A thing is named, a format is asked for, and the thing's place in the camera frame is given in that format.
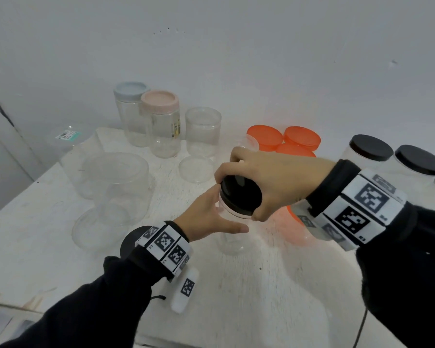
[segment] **black sweater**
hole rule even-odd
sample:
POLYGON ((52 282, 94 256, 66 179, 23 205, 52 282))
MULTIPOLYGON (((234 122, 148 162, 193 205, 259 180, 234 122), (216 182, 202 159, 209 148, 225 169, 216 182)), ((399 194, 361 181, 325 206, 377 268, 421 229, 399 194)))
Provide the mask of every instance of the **black sweater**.
MULTIPOLYGON (((313 214, 325 209, 358 172, 341 160, 308 197, 313 214)), ((1 347, 132 347, 151 286, 164 275, 145 266, 152 261, 149 255, 136 247, 128 259, 107 257, 102 276, 60 300, 1 347)), ((369 311, 408 347, 435 347, 435 211, 407 203, 356 257, 369 311)))

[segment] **black lid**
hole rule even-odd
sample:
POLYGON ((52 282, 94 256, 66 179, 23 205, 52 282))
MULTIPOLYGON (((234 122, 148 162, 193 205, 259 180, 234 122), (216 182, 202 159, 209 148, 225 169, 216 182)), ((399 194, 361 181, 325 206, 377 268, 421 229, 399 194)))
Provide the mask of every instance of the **black lid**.
POLYGON ((375 161, 387 161, 393 155, 393 149, 390 145, 383 140, 365 134, 356 134, 351 138, 350 147, 366 159, 375 161))
POLYGON ((395 150, 396 158, 413 171, 435 176, 435 155, 413 145, 402 145, 395 150))
POLYGON ((226 176, 221 182, 221 198, 233 211, 251 216, 261 205, 262 194, 258 185, 242 176, 226 176))

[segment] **black cord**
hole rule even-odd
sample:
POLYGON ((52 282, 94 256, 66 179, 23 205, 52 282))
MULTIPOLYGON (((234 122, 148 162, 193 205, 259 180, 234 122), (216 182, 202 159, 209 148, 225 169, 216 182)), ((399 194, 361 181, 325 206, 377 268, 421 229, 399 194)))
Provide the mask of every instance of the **black cord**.
POLYGON ((158 298, 158 299, 162 299, 162 300, 165 300, 165 299, 166 299, 165 296, 154 296, 154 297, 151 297, 150 300, 151 300, 151 299, 156 299, 156 298, 158 298))
POLYGON ((365 308, 365 312, 364 312, 364 316, 363 316, 363 321, 361 322, 360 330, 358 331, 358 335, 356 336, 356 340, 354 341, 353 348, 356 348, 356 346, 358 345, 358 342, 359 342, 360 336, 361 336, 361 332, 362 332, 362 329, 364 327, 365 317, 366 316, 367 316, 367 308, 365 308))

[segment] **barcode sticker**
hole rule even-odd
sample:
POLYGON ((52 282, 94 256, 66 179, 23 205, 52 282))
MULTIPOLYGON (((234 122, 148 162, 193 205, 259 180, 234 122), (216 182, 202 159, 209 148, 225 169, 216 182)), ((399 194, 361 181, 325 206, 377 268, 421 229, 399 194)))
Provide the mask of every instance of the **barcode sticker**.
POLYGON ((58 135, 57 137, 55 137, 56 139, 61 139, 61 140, 69 140, 69 141, 73 141, 75 140, 79 134, 81 134, 81 132, 76 132, 76 131, 64 131, 63 133, 61 133, 60 135, 58 135))

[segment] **pink lid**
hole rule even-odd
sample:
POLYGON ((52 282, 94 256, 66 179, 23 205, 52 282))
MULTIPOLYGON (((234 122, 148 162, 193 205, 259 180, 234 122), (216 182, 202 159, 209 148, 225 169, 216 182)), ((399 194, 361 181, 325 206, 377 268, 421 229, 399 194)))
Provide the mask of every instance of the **pink lid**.
POLYGON ((164 90, 151 90, 140 98, 146 111, 153 114, 168 114, 179 110, 179 97, 164 90))

